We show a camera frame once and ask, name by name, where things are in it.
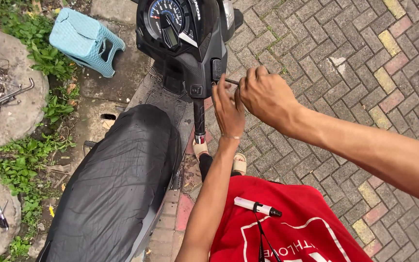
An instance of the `brick paving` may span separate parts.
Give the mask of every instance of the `brick paving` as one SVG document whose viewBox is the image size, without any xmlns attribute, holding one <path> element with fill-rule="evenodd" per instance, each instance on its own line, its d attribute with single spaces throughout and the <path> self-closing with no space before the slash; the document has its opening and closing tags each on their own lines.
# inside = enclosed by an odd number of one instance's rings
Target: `brick paving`
<svg viewBox="0 0 419 262">
<path fill-rule="evenodd" d="M 233 3 L 245 23 L 227 43 L 229 78 L 264 65 L 312 110 L 419 140 L 419 0 Z M 209 107 L 210 154 L 220 137 L 215 121 Z M 419 262 L 419 199 L 249 113 L 239 151 L 247 175 L 317 188 L 374 261 Z M 149 245 L 154 262 L 174 260 L 201 188 L 191 148 L 184 166 L 183 193 L 168 195 Z"/>
</svg>

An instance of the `motorcycle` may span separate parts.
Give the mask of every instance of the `motorcycle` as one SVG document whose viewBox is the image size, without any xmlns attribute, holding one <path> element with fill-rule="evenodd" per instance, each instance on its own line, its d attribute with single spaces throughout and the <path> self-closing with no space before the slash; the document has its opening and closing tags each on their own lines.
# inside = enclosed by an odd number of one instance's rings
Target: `motorcycle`
<svg viewBox="0 0 419 262">
<path fill-rule="evenodd" d="M 224 43 L 243 14 L 231 0 L 133 1 L 137 49 L 154 65 L 67 183 L 37 262 L 128 262 L 140 255 L 166 192 L 182 186 L 192 127 L 195 141 L 205 141 L 204 100 L 226 71 Z"/>
</svg>

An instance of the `speedometer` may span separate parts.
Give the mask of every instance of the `speedometer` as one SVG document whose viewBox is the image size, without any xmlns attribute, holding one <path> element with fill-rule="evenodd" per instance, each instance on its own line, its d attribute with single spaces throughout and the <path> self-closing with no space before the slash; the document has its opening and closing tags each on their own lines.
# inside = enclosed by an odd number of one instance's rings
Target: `speedometer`
<svg viewBox="0 0 419 262">
<path fill-rule="evenodd" d="M 155 38 L 161 37 L 161 24 L 159 16 L 167 14 L 172 19 L 172 23 L 177 32 L 182 28 L 182 10 L 174 0 L 154 0 L 148 11 L 148 21 Z"/>
</svg>

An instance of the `hand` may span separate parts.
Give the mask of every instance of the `hand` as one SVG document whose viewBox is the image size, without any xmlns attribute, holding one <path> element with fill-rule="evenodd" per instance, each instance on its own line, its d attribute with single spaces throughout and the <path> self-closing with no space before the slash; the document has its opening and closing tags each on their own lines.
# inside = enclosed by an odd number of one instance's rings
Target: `hand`
<svg viewBox="0 0 419 262">
<path fill-rule="evenodd" d="M 239 89 L 248 111 L 276 129 L 281 119 L 302 107 L 285 80 L 278 74 L 269 74 L 264 66 L 249 68 L 247 77 L 239 82 Z"/>
<path fill-rule="evenodd" d="M 245 111 L 240 100 L 240 90 L 237 88 L 234 95 L 229 95 L 226 91 L 229 88 L 226 74 L 223 74 L 219 83 L 213 87 L 216 119 L 223 137 L 241 137 L 245 127 Z"/>
</svg>

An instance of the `sandal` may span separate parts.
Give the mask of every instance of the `sandal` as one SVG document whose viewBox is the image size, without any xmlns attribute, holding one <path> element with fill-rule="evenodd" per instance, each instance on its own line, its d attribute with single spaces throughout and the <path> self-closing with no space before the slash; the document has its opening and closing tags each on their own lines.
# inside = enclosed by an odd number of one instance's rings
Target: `sandal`
<svg viewBox="0 0 419 262">
<path fill-rule="evenodd" d="M 193 140 L 192 143 L 193 152 L 195 153 L 196 161 L 200 164 L 200 158 L 198 157 L 198 154 L 201 152 L 208 151 L 208 146 L 206 145 L 206 141 L 203 144 L 197 144 L 195 140 Z"/>
<path fill-rule="evenodd" d="M 236 157 L 242 158 L 245 161 L 236 160 Z M 236 153 L 234 162 L 232 163 L 232 171 L 240 171 L 243 174 L 247 173 L 247 158 L 242 153 Z"/>
</svg>

